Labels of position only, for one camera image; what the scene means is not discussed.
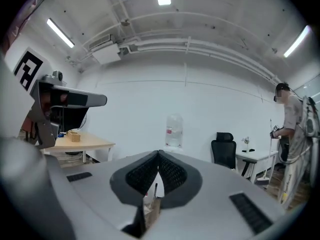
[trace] white table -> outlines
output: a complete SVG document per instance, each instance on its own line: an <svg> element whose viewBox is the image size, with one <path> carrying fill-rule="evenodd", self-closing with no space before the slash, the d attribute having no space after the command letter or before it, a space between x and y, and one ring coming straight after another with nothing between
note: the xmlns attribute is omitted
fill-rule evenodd
<svg viewBox="0 0 320 240"><path fill-rule="evenodd" d="M108 161L112 160L110 149L115 143L99 138L88 132L79 132L81 135L79 142L72 142L66 135L57 138L55 146L44 148L43 152L60 153L60 152L83 152L83 162L86 163L86 152L92 150L108 149Z"/></svg>
<svg viewBox="0 0 320 240"><path fill-rule="evenodd" d="M272 174L274 172L275 163L276 163L276 155L278 154L278 151L272 150L270 160L272 160L271 163L271 172L270 172L270 179L272 177ZM242 150L236 150L235 156L237 159L246 159L253 162L256 162L253 167L253 171L250 177L250 181L252 183L255 183L257 174L264 172L266 167L268 166L268 156L269 156L269 150L256 150L253 152L242 152Z"/></svg>

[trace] man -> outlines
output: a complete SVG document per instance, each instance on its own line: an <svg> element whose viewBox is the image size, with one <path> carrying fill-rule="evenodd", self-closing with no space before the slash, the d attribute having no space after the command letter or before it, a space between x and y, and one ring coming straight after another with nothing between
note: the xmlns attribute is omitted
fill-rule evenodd
<svg viewBox="0 0 320 240"><path fill-rule="evenodd" d="M274 101L284 104L283 128L270 133L271 138L289 137L289 154L284 177L278 193L278 201L287 209L293 200L298 185L310 165L312 143L301 128L303 120L303 101L289 88L287 83L279 83L275 88Z"/></svg>

